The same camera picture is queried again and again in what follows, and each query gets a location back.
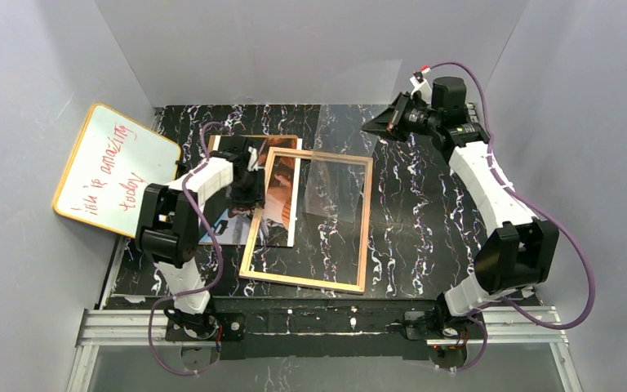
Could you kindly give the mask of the clear plastic sheet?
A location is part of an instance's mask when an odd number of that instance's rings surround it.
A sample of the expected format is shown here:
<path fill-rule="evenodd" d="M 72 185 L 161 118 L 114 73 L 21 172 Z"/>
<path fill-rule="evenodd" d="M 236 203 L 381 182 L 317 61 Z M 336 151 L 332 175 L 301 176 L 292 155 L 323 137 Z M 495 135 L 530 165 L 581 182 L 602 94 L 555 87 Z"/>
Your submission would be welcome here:
<path fill-rule="evenodd" d="M 379 138 L 364 132 L 362 125 L 390 104 L 401 66 L 400 59 L 367 62 L 324 83 L 305 185 L 305 212 L 350 223 L 357 220 L 367 169 L 363 163 L 345 160 L 373 155 Z"/>

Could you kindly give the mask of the wooden picture frame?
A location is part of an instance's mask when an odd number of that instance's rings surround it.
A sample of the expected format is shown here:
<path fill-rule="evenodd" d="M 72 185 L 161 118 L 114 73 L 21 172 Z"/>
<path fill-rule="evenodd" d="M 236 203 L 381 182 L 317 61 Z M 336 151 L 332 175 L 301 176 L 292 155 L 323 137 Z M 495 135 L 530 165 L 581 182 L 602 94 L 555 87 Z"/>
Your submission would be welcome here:
<path fill-rule="evenodd" d="M 286 149 L 282 147 L 271 147 L 269 149 L 267 159 L 265 161 L 265 181 L 269 182 L 271 172 L 273 169 L 273 163 L 275 158 L 285 157 L 304 160 L 321 160 L 325 163 L 346 163 L 356 166 L 361 166 L 365 169 L 364 190 L 362 193 L 362 216 L 361 227 L 359 235 L 359 253 L 358 253 L 358 268 L 356 275 L 356 283 L 336 283 L 325 280 L 318 280 L 313 278 L 294 277 L 284 274 L 273 274 L 267 272 L 260 272 L 251 269 L 251 259 L 256 246 L 256 239 L 260 229 L 261 218 L 263 215 L 262 208 L 256 208 L 253 213 L 251 227 L 247 242 L 243 247 L 242 260 L 238 270 L 238 276 L 240 278 L 249 278 L 255 280 L 261 280 L 270 283 L 281 283 L 290 286 L 297 287 L 311 287 L 317 289 L 351 292 L 353 294 L 362 294 L 366 288 L 366 276 L 367 276 L 367 251 L 368 251 L 368 237 L 369 237 L 369 220 L 371 215 L 371 189 L 369 183 L 372 180 L 373 172 L 373 159 L 371 157 L 346 155 L 346 154 L 332 154 L 324 152 L 314 152 L 311 150 L 302 149 Z"/>

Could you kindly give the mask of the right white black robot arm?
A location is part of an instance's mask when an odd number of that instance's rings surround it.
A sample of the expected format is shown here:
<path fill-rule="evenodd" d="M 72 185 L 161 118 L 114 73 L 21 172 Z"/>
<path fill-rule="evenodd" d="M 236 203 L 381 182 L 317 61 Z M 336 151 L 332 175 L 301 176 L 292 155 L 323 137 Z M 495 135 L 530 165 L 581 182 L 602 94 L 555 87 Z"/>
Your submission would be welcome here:
<path fill-rule="evenodd" d="M 409 135 L 429 136 L 434 148 L 464 183 L 487 230 L 487 240 L 474 257 L 474 270 L 440 294 L 423 314 L 407 312 L 407 338 L 417 340 L 450 328 L 462 332 L 470 314 L 549 275 L 559 230 L 541 220 L 508 194 L 492 174 L 487 157 L 490 137 L 471 119 L 462 78 L 440 77 L 432 83 L 414 81 L 361 129 L 386 140 L 405 142 Z"/>

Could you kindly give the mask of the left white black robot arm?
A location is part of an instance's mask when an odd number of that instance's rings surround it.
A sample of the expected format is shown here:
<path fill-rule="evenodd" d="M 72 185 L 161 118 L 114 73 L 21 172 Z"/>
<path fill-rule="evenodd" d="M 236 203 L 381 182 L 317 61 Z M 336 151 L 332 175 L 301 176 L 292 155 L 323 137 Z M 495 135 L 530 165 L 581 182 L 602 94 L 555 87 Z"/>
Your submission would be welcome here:
<path fill-rule="evenodd" d="M 258 165 L 254 141 L 233 136 L 211 151 L 199 167 L 165 185 L 145 188 L 136 228 L 135 244 L 160 271 L 172 304 L 164 314 L 178 328 L 200 340 L 216 335 L 219 322 L 210 310 L 210 288 L 195 259 L 203 236 L 216 239 L 205 216 L 205 203 L 228 189 L 235 207 L 254 208 L 265 203 L 265 170 Z"/>

